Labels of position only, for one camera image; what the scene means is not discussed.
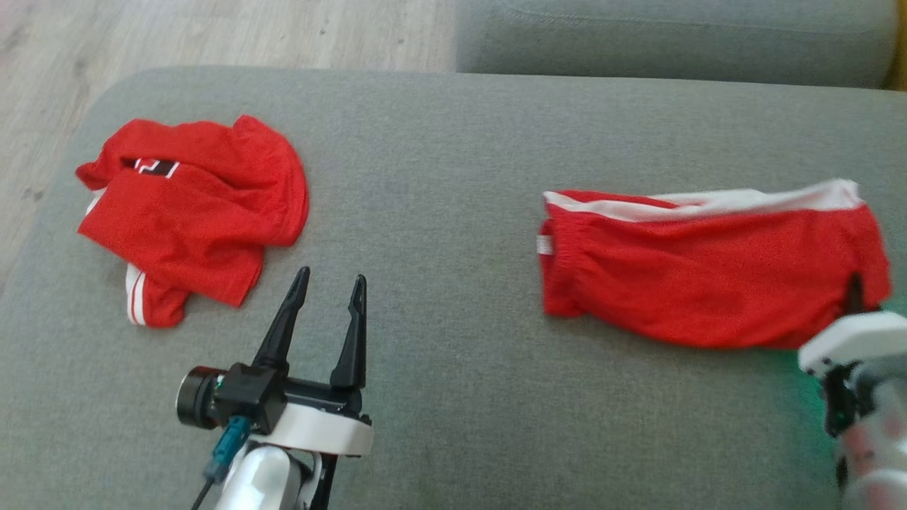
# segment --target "garment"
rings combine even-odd
[[[76,175],[96,195],[79,232],[130,263],[128,316],[147,326],[178,323],[192,292],[238,307],[264,247],[292,245],[308,215],[296,151],[247,115],[130,121]]]
[[[854,273],[891,293],[875,219],[852,181],[798,191],[544,194],[546,313],[590,313],[700,348],[799,348],[840,317]]]

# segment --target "white stripe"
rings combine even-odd
[[[762,193],[756,190],[707,191],[655,195],[650,198],[669,201],[680,207],[665,209],[654,205],[625,201],[576,201],[554,191],[544,193],[545,200],[570,212],[592,212],[619,221],[682,221],[692,218],[724,216],[739,212],[769,214],[783,211],[837,211],[863,205],[853,181],[837,179],[801,190]]]
[[[145,325],[145,273],[143,272],[135,285],[135,302],[132,303],[132,312],[135,313],[135,321],[140,325]]]
[[[126,317],[129,318],[132,324],[136,324],[135,319],[132,317],[132,306],[134,305],[132,303],[132,290],[138,284],[140,276],[141,271],[139,271],[139,268],[132,264],[126,264]]]
[[[85,211],[85,216],[88,216],[88,213],[94,209],[94,206],[98,204],[98,200],[104,196],[104,192],[107,191],[107,188],[101,188],[100,190],[92,191],[94,198],[92,198],[92,203],[88,204],[88,209]]]

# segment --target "red shorts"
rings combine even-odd
[[[552,315],[590,313],[691,347],[799,348],[842,315],[854,273],[867,308],[891,293],[882,236],[852,181],[544,197],[538,252]]]

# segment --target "gray sofa cushion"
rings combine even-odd
[[[298,147],[297,245],[241,309],[190,300],[132,326],[123,264],[75,233],[73,177],[133,117],[257,115]],[[178,68],[106,93],[73,137],[0,299],[3,508],[189,507],[217,435],[181,426],[193,366],[250,360],[296,269],[290,352],[327,380],[369,278],[372,455],[334,508],[834,508],[817,384],[794,353],[664,345],[541,313],[541,192],[757,187],[853,177],[907,285],[907,97],[628,79]]]
[[[878,86],[894,0],[464,0],[458,70]]]

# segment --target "gray fabric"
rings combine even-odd
[[[895,0],[463,0],[467,73],[876,87]]]
[[[124,314],[121,262],[75,233],[73,177],[133,117],[257,115],[306,165],[311,215],[245,306]],[[217,435],[178,424],[198,364],[250,360],[312,267],[292,371],[327,380],[369,278],[371,456],[332,507],[834,508],[817,385],[794,353],[672,347],[541,313],[541,193],[859,181],[907,287],[907,97],[630,79],[247,68],[139,74],[74,136],[0,301],[3,508],[184,508]]]

